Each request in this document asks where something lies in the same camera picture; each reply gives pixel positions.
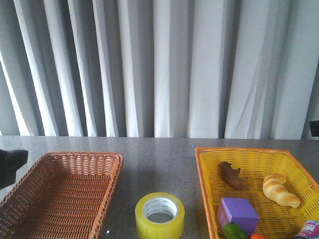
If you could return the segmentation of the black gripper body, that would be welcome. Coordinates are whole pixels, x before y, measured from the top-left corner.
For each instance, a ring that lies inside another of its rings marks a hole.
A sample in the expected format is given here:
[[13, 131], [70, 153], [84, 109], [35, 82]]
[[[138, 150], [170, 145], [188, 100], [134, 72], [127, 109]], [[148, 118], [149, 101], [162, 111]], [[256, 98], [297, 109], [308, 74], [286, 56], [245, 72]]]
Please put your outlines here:
[[311, 136], [319, 136], [319, 120], [309, 122]]
[[0, 188], [3, 189], [15, 183], [16, 172], [27, 163], [27, 150], [0, 150]]

